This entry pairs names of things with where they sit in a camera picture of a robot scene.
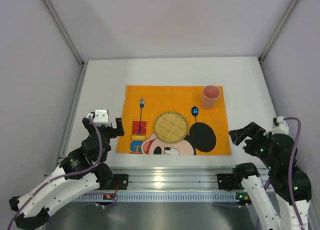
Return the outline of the orange Mickey Mouse placemat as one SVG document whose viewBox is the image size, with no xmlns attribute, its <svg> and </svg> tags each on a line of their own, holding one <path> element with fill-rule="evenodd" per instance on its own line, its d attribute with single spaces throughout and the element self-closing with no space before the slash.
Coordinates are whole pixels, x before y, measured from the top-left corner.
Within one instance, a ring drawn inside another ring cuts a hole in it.
<svg viewBox="0 0 320 230">
<path fill-rule="evenodd" d="M 138 155 L 231 155 L 228 137 L 228 119 L 223 87 L 218 87 L 220 96 L 210 110 L 203 109 L 202 86 L 127 86 L 122 111 L 124 136 L 117 143 L 116 152 Z M 139 134 L 140 99 L 144 99 L 141 133 Z M 191 113 L 198 107 L 197 127 Z M 160 141 L 154 134 L 156 118 L 165 112 L 177 112 L 188 122 L 189 130 L 183 140 L 169 144 Z"/>
</svg>

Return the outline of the blue metallic fork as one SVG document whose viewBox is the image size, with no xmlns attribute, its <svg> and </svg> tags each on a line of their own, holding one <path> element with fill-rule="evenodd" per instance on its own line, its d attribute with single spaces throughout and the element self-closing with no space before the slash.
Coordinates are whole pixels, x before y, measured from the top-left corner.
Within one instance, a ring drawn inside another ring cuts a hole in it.
<svg viewBox="0 0 320 230">
<path fill-rule="evenodd" d="M 143 98 L 140 99 L 139 101 L 139 107 L 140 107 L 140 116 L 139 116 L 139 129 L 138 129 L 138 133 L 141 133 L 141 128 L 142 128 L 142 110 L 145 106 L 145 100 Z"/>
</svg>

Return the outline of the blue metallic spoon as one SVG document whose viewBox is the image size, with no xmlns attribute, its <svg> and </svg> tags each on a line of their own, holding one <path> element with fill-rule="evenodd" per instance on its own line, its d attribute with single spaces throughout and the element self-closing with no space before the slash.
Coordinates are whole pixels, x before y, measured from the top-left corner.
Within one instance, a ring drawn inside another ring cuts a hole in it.
<svg viewBox="0 0 320 230">
<path fill-rule="evenodd" d="M 196 139 L 197 139 L 197 143 L 199 143 L 200 142 L 200 137 L 199 137 L 199 130 L 198 130 L 198 122 L 197 122 L 197 116 L 199 115 L 199 109 L 198 109 L 198 107 L 196 107 L 196 106 L 193 106 L 192 108 L 191 108 L 191 114 L 193 115 L 193 117 L 194 117 L 194 120 L 195 120 L 195 132 L 196 132 Z"/>
</svg>

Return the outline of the pink plastic cup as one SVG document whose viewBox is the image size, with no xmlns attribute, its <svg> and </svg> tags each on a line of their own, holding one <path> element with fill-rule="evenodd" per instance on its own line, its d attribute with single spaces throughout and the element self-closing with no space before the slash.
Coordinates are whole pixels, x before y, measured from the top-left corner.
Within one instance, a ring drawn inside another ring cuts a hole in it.
<svg viewBox="0 0 320 230">
<path fill-rule="evenodd" d="M 202 107 L 205 110 L 213 108 L 215 103 L 220 97 L 220 90 L 217 86 L 208 85 L 203 88 L 202 91 Z"/>
</svg>

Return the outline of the yellow round woven coaster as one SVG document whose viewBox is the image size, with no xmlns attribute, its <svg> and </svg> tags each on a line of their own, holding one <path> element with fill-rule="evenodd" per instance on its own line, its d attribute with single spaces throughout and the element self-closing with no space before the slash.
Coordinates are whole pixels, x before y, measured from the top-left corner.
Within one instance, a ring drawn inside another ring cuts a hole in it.
<svg viewBox="0 0 320 230">
<path fill-rule="evenodd" d="M 178 143 L 185 138 L 188 131 L 187 119 L 173 111 L 162 113 L 153 124 L 153 133 L 164 143 Z"/>
</svg>

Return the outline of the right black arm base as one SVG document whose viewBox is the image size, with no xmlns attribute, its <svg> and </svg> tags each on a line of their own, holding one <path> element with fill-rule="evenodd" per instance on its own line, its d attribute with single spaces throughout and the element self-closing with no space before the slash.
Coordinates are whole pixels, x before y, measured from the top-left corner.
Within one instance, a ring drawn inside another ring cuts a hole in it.
<svg viewBox="0 0 320 230">
<path fill-rule="evenodd" d="M 219 190 L 233 191 L 244 189 L 241 182 L 249 176 L 259 177 L 258 169 L 253 163 L 238 164 L 232 168 L 231 174 L 217 174 Z"/>
</svg>

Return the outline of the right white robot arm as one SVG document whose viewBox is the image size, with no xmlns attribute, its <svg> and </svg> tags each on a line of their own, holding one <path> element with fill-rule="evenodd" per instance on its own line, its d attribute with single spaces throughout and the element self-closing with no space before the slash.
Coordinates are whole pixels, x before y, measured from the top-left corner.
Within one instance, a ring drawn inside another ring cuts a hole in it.
<svg viewBox="0 0 320 230">
<path fill-rule="evenodd" d="M 289 136 L 286 121 L 284 117 L 275 117 L 271 131 L 251 122 L 228 133 L 234 145 L 244 142 L 245 153 L 259 158 L 268 170 L 267 183 L 274 189 L 278 212 L 266 193 L 255 164 L 238 164 L 232 170 L 237 182 L 247 192 L 264 230 L 308 229 L 312 185 L 307 174 L 296 166 L 300 136 L 297 134 L 294 139 Z"/>
</svg>

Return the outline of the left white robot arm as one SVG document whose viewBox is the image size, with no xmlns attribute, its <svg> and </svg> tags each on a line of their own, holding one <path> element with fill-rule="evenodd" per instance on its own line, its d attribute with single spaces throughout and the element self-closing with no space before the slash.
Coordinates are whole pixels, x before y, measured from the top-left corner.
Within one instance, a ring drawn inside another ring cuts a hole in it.
<svg viewBox="0 0 320 230">
<path fill-rule="evenodd" d="M 109 187 L 114 180 L 106 164 L 111 150 L 110 140 L 125 134 L 122 119 L 116 118 L 115 122 L 113 127 L 106 117 L 99 118 L 93 113 L 83 118 L 87 138 L 80 147 L 69 152 L 37 187 L 9 200 L 15 214 L 7 228 L 15 224 L 21 230 L 35 230 L 76 198 Z"/>
</svg>

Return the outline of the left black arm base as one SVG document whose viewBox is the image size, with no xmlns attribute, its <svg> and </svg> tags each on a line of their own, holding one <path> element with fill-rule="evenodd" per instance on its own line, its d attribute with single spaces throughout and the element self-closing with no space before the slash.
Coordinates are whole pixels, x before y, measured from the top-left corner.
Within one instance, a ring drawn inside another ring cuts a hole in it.
<svg viewBox="0 0 320 230">
<path fill-rule="evenodd" d="M 129 184 L 129 175 L 114 174 L 114 178 L 109 185 L 109 190 L 127 190 Z"/>
</svg>

